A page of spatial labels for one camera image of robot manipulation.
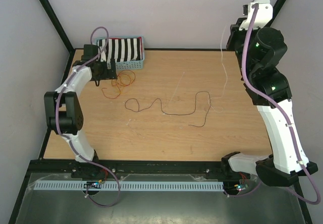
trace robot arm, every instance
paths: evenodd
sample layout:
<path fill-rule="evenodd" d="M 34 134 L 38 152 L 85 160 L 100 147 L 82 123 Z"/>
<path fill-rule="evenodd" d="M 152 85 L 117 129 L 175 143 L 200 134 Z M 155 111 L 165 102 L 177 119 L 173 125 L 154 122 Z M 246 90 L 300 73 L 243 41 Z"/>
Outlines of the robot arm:
<path fill-rule="evenodd" d="M 279 60 L 287 51 L 284 37 L 280 31 L 265 27 L 273 14 L 269 0 L 256 0 L 244 6 L 244 15 L 248 15 L 248 18 L 239 18 L 236 24 L 231 25 L 227 49 L 236 52 L 239 66 L 242 68 L 242 50 L 246 29 L 252 17 L 252 5 L 255 3 L 259 4 L 259 9 L 248 45 L 246 61 L 248 81 L 253 87 L 277 102 L 288 114 L 295 131 L 302 161 L 310 174 L 315 173 L 317 165 L 308 160 L 297 135 L 288 81 L 276 68 Z M 253 156 L 234 152 L 222 159 L 223 170 L 228 174 L 234 171 L 258 175 L 269 186 L 291 186 L 298 181 L 298 176 L 304 175 L 304 172 L 297 161 L 289 126 L 280 111 L 270 102 L 252 92 L 248 87 L 246 91 L 265 122 L 273 154 Z"/>
<path fill-rule="evenodd" d="M 70 78 L 70 75 L 59 88 L 54 92 L 47 92 L 44 96 L 47 126 L 58 134 L 55 121 L 55 107 L 58 94 L 64 89 L 61 98 L 62 105 L 60 107 L 65 105 L 65 109 L 59 111 L 60 130 L 65 136 L 70 138 L 63 137 L 64 140 L 67 143 L 71 140 L 77 152 L 90 161 L 93 160 L 96 153 L 88 143 L 82 130 L 84 120 L 78 96 L 80 96 L 85 84 L 89 81 L 95 81 L 96 86 L 98 86 L 100 80 L 117 78 L 116 64 L 114 62 L 111 62 L 110 70 L 107 69 L 106 63 L 100 60 L 93 61 L 78 70 L 84 62 L 95 57 L 97 52 L 98 47 L 96 45 L 84 45 L 82 59 L 76 61 L 72 67 L 71 74 L 74 74 L 74 76 Z M 75 156 L 75 160 L 84 162 L 78 155 Z"/>

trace wooden table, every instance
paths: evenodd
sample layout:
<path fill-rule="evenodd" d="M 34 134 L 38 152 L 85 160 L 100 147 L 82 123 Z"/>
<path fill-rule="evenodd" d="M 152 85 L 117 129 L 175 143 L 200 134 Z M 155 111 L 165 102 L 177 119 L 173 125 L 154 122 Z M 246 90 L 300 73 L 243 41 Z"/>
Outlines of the wooden table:
<path fill-rule="evenodd" d="M 77 50 L 74 60 L 81 58 Z M 148 50 L 144 69 L 136 70 L 135 82 L 125 87 L 117 99 L 110 81 L 99 87 L 89 82 L 79 98 L 87 139 L 100 159 L 114 160 L 198 160 L 219 161 L 233 151 L 246 154 L 270 154 L 266 128 L 240 81 L 234 52 L 223 52 L 228 82 L 223 97 L 212 100 L 213 108 L 202 125 L 209 108 L 207 93 L 197 96 L 196 112 L 190 116 L 168 116 L 157 101 L 150 109 L 134 113 L 125 109 L 125 101 L 137 98 L 141 108 L 156 98 L 163 101 L 168 113 L 186 114 L 195 106 L 195 94 L 209 91 L 220 97 L 226 81 L 219 51 Z M 134 102 L 128 107 L 136 109 Z M 67 143 L 51 133 L 44 158 L 71 159 Z"/>

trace striped cloth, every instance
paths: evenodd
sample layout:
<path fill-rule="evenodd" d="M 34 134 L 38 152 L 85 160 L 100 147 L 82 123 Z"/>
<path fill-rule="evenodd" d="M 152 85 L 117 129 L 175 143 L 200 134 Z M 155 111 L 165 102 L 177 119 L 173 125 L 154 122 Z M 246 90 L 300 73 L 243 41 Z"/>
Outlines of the striped cloth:
<path fill-rule="evenodd" d="M 99 52 L 106 39 L 97 42 Z M 106 51 L 100 56 L 101 62 L 128 62 L 142 60 L 142 40 L 138 38 L 109 38 Z"/>

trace red wire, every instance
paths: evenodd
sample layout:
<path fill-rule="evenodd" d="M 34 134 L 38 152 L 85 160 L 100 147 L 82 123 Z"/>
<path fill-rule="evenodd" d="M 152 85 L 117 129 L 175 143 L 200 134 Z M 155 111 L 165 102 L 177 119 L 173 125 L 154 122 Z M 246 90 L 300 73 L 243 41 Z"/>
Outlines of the red wire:
<path fill-rule="evenodd" d="M 141 56 L 142 56 L 142 39 L 141 39 L 141 37 L 139 37 L 140 38 L 140 44 L 141 44 Z"/>
<path fill-rule="evenodd" d="M 108 172 L 105 169 L 101 169 L 101 172 L 104 172 L 105 174 L 105 178 L 104 178 L 104 182 L 105 182 L 107 179 Z"/>
<path fill-rule="evenodd" d="M 241 175 L 242 177 L 242 183 L 244 184 L 244 179 L 246 178 L 241 172 L 239 172 L 239 174 Z"/>

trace black clamp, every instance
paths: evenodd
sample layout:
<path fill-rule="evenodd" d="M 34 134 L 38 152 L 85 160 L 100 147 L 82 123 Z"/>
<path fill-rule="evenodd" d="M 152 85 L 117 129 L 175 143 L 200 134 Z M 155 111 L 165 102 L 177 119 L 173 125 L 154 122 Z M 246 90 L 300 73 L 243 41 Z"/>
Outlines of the black clamp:
<path fill-rule="evenodd" d="M 81 60 L 75 61 L 73 63 L 73 67 L 82 65 L 86 61 L 94 58 L 97 55 L 98 51 L 100 50 L 97 45 L 84 45 L 84 54 L 82 55 Z M 107 69 L 106 62 L 101 62 L 100 59 L 94 60 L 86 66 L 91 69 L 92 78 L 90 81 L 94 81 L 96 86 L 100 85 L 100 80 L 117 79 L 116 62 L 111 62 L 111 69 Z"/>
<path fill-rule="evenodd" d="M 318 171 L 317 164 L 311 161 L 307 164 L 306 169 L 310 175 Z M 256 172 L 265 185 L 277 187 L 289 187 L 298 182 L 299 176 L 305 176 L 304 170 L 292 171 L 290 174 L 278 170 L 275 168 L 272 154 L 268 158 L 256 162 Z"/>

